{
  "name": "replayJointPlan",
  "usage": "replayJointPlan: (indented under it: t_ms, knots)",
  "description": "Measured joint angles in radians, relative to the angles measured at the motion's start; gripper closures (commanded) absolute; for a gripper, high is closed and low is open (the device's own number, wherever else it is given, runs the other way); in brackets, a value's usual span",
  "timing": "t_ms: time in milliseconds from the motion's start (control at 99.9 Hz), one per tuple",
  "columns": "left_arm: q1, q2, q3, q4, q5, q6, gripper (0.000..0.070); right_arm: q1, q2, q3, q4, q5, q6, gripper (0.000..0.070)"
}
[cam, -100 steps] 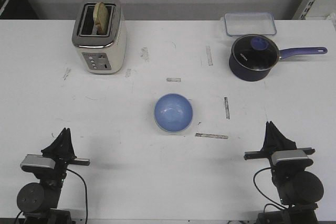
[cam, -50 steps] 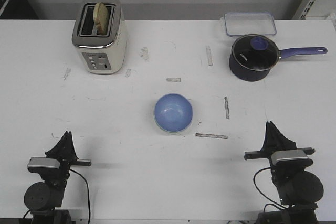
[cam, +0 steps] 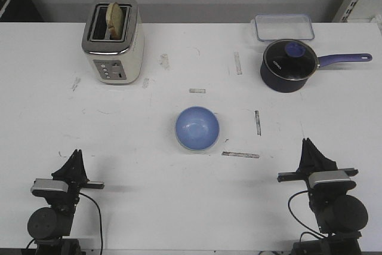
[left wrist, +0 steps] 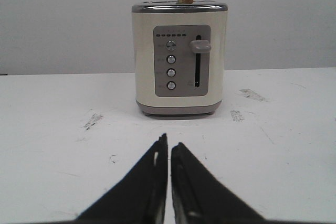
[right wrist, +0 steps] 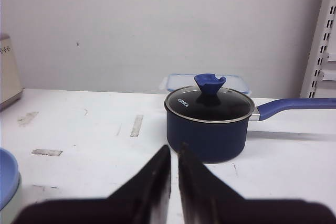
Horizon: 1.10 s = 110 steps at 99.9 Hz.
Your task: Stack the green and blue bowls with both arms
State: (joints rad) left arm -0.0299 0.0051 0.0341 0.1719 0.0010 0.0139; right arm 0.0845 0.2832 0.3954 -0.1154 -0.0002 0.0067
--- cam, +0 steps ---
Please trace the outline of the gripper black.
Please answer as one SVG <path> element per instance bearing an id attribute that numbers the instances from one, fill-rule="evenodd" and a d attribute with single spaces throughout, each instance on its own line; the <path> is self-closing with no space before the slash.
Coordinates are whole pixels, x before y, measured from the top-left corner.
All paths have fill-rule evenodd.
<path id="1" fill-rule="evenodd" d="M 356 187 L 351 177 L 358 169 L 342 168 L 337 170 L 335 161 L 325 157 L 309 139 L 303 139 L 300 163 L 297 172 L 278 173 L 278 182 L 304 181 L 308 191 L 311 210 L 324 210 L 337 198 L 347 195 Z"/>
<path id="2" fill-rule="evenodd" d="M 75 212 L 76 205 L 79 202 L 79 193 L 81 189 L 104 188 L 103 182 L 89 181 L 85 171 L 81 149 L 75 149 L 65 164 L 60 169 L 53 172 L 51 175 L 54 180 L 76 181 L 79 179 L 79 182 L 84 182 L 66 182 L 69 186 L 67 193 L 54 195 L 53 197 L 44 197 L 47 203 L 59 212 Z"/>

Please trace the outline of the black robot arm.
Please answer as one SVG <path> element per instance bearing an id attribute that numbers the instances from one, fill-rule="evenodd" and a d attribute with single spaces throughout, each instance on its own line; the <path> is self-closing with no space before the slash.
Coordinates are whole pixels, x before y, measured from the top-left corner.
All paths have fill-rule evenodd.
<path id="1" fill-rule="evenodd" d="M 85 254 L 79 240 L 69 238 L 80 197 L 94 202 L 82 189 L 103 189 L 103 182 L 87 177 L 82 151 L 76 149 L 50 179 L 35 179 L 30 189 L 33 196 L 48 204 L 29 217 L 27 231 L 36 244 L 35 254 Z"/>
<path id="2" fill-rule="evenodd" d="M 348 194 L 356 187 L 351 178 L 355 168 L 338 168 L 309 139 L 303 139 L 300 163 L 295 172 L 279 173 L 279 182 L 302 180 L 306 184 L 309 207 L 315 215 L 318 231 L 307 228 L 313 240 L 299 240 L 291 254 L 360 254 L 358 239 L 368 223 L 364 204 Z"/>

